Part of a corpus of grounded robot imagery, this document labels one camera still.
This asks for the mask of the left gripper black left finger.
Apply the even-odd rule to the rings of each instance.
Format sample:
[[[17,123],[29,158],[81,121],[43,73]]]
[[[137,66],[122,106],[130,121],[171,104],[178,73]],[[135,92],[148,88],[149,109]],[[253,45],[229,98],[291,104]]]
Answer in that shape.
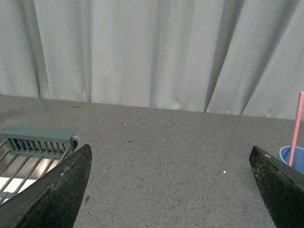
[[[85,144],[0,207],[2,228],[71,228],[87,187],[92,151]]]

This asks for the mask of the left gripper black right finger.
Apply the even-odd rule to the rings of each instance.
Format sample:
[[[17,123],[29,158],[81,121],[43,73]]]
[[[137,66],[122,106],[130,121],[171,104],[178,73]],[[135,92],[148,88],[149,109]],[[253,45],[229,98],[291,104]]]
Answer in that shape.
[[[304,175],[254,146],[249,157],[264,204],[277,228],[304,226]]]

